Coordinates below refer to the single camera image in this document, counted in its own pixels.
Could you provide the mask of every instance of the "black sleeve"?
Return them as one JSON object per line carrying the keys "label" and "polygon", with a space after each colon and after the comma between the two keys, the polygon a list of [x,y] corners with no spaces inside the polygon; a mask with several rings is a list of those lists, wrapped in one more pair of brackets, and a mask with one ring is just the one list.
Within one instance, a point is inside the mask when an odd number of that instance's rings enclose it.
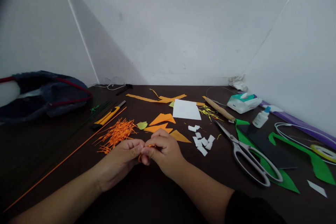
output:
{"label": "black sleeve", "polygon": [[251,198],[245,193],[235,191],[225,214],[225,224],[231,223],[282,224],[286,222],[266,200]]}

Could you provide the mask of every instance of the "glue bottle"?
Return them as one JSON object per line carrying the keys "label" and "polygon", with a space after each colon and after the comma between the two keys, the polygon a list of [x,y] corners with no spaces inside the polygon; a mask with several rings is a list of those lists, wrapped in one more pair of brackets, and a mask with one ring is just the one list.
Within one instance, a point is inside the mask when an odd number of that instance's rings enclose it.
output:
{"label": "glue bottle", "polygon": [[268,115],[270,114],[271,107],[268,106],[264,111],[261,111],[253,120],[253,125],[257,128],[261,128],[264,123],[268,120]]}

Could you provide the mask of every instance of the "tissue box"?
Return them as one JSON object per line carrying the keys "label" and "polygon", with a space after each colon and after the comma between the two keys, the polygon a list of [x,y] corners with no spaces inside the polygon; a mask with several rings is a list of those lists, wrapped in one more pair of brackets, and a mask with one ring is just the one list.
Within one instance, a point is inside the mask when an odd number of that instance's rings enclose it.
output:
{"label": "tissue box", "polygon": [[231,96],[227,106],[237,111],[239,114],[243,114],[254,109],[261,102],[262,99],[256,97],[254,94],[247,95],[247,93],[244,93]]}

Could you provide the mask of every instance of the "light green paper scrap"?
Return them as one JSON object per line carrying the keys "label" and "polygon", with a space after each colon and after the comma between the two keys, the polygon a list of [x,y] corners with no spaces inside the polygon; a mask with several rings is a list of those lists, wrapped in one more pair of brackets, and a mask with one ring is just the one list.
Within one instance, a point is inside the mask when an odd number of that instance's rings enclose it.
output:
{"label": "light green paper scrap", "polygon": [[148,123],[147,122],[139,122],[137,124],[139,130],[145,129],[147,127]]}
{"label": "light green paper scrap", "polygon": [[310,156],[315,176],[318,179],[320,179],[320,180],[322,180],[324,182],[336,185],[334,177],[331,174],[331,172],[330,172],[327,164],[317,154],[315,154],[314,152],[308,150],[307,148],[305,148],[305,147],[303,147],[301,145],[298,145],[298,144],[296,144],[296,143],[294,143],[292,141],[289,141],[286,138],[284,138],[282,136],[279,136],[279,135],[275,134],[274,132],[272,132],[268,136],[268,139],[274,145],[275,145],[274,137],[277,138],[277,139],[279,139],[279,140],[281,140],[281,141],[283,141],[283,142],[285,142],[285,143],[287,143],[287,144],[289,144],[289,145],[292,145],[293,147],[299,149],[300,151],[303,151],[303,152],[307,153]]}
{"label": "light green paper scrap", "polygon": [[[258,149],[238,128],[237,128],[237,125],[249,125],[250,123],[249,122],[246,122],[246,121],[242,121],[242,120],[239,120],[239,119],[236,119],[236,131],[237,131],[237,134],[238,134],[238,139],[239,141],[243,142],[244,144],[247,144],[251,147],[254,147],[256,149]],[[273,171],[273,169],[271,168],[271,166],[267,163],[267,161],[265,159],[263,159],[261,156],[257,155],[259,158],[260,158],[260,164],[265,168],[265,170],[271,174],[273,177],[276,176],[275,172]],[[277,182],[277,181],[274,181],[270,178],[270,181],[279,185],[279,186],[282,186],[288,190],[291,190],[291,191],[294,191],[294,192],[297,192],[297,193],[300,193],[299,190],[297,189],[297,187],[295,186],[293,180],[289,177],[289,175],[282,169],[279,169],[279,172],[280,174],[282,175],[282,178],[283,178],[283,182]]]}

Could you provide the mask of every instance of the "tape roll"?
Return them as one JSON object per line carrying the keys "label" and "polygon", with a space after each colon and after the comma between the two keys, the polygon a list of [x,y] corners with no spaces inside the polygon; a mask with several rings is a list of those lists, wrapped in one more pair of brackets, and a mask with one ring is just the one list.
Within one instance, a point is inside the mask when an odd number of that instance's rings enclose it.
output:
{"label": "tape roll", "polygon": [[321,157],[336,163],[336,153],[318,145],[311,145],[310,147],[315,153],[319,154]]}

